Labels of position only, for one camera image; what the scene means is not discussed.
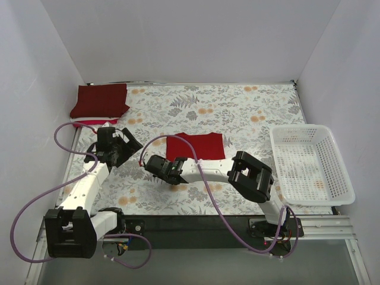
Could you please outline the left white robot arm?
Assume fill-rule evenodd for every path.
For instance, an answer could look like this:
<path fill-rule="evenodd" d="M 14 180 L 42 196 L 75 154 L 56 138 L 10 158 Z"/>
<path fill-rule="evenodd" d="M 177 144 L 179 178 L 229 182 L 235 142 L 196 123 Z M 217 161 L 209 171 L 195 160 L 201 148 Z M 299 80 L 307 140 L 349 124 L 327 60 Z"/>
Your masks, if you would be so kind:
<path fill-rule="evenodd" d="M 127 162 L 142 147 L 127 128 L 103 126 L 97 130 L 96 142 L 84 155 L 82 177 L 64 201 L 45 214 L 50 257 L 91 258 L 103 236 L 118 238 L 126 232 L 120 208 L 103 208 L 96 214 L 91 209 L 111 170 Z"/>

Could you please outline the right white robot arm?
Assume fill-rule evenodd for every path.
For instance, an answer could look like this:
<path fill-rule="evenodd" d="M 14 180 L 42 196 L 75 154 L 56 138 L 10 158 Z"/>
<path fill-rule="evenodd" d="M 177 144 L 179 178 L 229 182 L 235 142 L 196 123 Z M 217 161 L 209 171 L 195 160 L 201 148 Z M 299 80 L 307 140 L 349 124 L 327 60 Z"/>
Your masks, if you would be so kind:
<path fill-rule="evenodd" d="M 284 204 L 277 195 L 271 193 L 274 183 L 271 168 L 245 151 L 238 151 L 229 159 L 195 160 L 180 157 L 174 161 L 145 153 L 142 165 L 155 178 L 171 185 L 203 179 L 228 183 L 246 200 L 260 206 L 272 234 L 282 236 L 290 229 Z"/>

